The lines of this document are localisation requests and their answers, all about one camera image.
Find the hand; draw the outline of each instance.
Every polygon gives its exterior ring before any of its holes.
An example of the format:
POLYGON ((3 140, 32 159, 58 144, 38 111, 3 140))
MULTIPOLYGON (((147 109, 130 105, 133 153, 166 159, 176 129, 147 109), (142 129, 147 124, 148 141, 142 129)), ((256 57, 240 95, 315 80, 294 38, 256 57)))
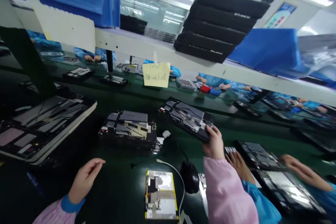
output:
POLYGON ((249 168, 247 167, 246 163, 238 152, 231 152, 230 158, 228 157, 228 155, 225 156, 229 164, 237 171, 238 176, 241 180, 245 180, 254 185, 256 184, 252 173, 250 172, 249 168))
POLYGON ((322 107, 322 106, 318 106, 317 110, 320 111, 321 113, 327 113, 328 112, 328 110, 326 108, 322 107))
POLYGON ((245 87, 243 87, 243 89, 244 89, 245 91, 252 91, 251 88, 250 88, 249 86, 245 86, 245 87))
POLYGON ((97 62, 97 61, 101 61, 102 59, 101 59, 102 57, 101 56, 99 56, 99 55, 96 55, 95 57, 94 57, 94 61, 95 62, 97 62))
POLYGON ((226 84, 226 85, 224 85, 223 83, 221 83, 221 84, 219 85, 219 88, 220 88, 220 89, 224 89, 224 90, 226 90, 226 89, 231 88, 231 84, 226 84))
POLYGON ((210 134, 209 143, 203 144, 203 150, 208 158, 212 159, 225 159, 224 156, 224 143, 222 134, 214 125, 213 128, 206 126, 206 130, 210 134))
POLYGON ((104 163, 103 159, 95 158, 79 169, 69 192, 69 200, 72 204, 78 204, 89 193, 104 163))
POLYGON ((333 187, 327 181, 317 175, 308 166, 302 164, 296 158, 290 155, 283 155, 281 157, 288 168, 293 171, 300 179, 307 184, 314 186, 322 191, 333 191, 333 187))
POLYGON ((300 102, 300 103, 305 103, 305 102, 307 102, 308 100, 306 100, 306 99, 302 99, 302 98, 299 98, 298 99, 298 102, 300 102))
POLYGON ((87 61, 93 61, 93 59, 91 58, 90 55, 85 55, 84 59, 87 60, 87 61))
POLYGON ((298 103, 298 104, 295 105, 295 107, 302 108, 303 104, 302 103, 298 103))

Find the paper note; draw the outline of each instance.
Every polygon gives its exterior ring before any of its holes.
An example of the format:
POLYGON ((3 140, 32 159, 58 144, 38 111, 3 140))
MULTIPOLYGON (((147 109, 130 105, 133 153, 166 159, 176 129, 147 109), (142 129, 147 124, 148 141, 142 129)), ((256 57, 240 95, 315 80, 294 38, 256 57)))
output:
POLYGON ((170 63, 143 64, 145 86, 168 87, 170 63))

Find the pink sleeve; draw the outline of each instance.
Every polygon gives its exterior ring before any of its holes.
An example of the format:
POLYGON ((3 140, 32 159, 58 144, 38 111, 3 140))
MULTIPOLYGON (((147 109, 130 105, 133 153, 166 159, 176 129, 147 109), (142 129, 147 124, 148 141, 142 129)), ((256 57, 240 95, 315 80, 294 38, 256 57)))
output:
POLYGON ((256 206, 236 170, 225 160, 204 158, 210 224, 257 224, 256 206))
POLYGON ((76 212, 66 213, 61 207, 62 199, 52 203, 34 220, 33 224, 74 224, 76 212))

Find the white cable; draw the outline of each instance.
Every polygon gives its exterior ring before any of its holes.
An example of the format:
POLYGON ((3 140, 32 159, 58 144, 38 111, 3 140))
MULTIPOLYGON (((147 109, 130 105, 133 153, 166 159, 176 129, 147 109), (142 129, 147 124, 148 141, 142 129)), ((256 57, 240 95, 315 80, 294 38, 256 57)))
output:
POLYGON ((172 166, 171 164, 168 164, 168 163, 166 163, 166 162, 163 162, 162 160, 160 160, 160 159, 155 159, 156 160, 156 162, 158 162, 158 163, 163 163, 163 164, 166 164, 166 165, 169 165, 171 168, 173 168, 176 172, 177 172, 177 174, 180 176, 180 178, 181 178, 181 180, 182 180, 182 184, 183 184, 183 196, 182 196, 182 199, 181 199, 181 204, 180 204, 180 207, 178 208, 178 222, 179 222, 179 224, 182 224, 181 223, 181 208, 182 208, 182 203, 183 203, 183 199, 184 199, 184 192, 185 192, 185 187, 184 187, 184 182, 183 182, 183 179, 182 179, 182 176, 181 176, 181 174, 176 170, 176 168, 174 167, 174 166, 172 166))

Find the computer mouse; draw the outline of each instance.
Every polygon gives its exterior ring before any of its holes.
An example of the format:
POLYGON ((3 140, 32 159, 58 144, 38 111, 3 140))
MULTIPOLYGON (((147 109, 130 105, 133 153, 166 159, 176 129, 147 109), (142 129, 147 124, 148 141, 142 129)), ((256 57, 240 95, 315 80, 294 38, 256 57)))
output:
POLYGON ((200 178, 193 163, 185 161, 182 162, 181 177, 183 179, 185 191, 187 193, 194 194, 198 192, 200 189, 200 178))

